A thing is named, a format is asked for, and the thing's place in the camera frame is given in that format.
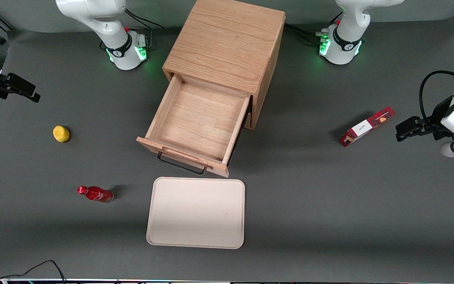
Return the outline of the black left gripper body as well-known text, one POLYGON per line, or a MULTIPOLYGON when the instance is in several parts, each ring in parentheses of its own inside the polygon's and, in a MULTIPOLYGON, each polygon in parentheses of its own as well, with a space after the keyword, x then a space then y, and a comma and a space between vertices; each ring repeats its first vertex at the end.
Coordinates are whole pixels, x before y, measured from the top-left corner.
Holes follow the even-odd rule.
POLYGON ((454 138, 454 134, 441 123, 441 120, 445 117, 450 107, 452 98, 452 96, 449 96, 444 101, 437 104, 432 114, 427 116, 424 111, 423 98, 420 97, 420 111, 422 116, 424 116, 421 136, 432 134, 436 141, 445 137, 454 138))

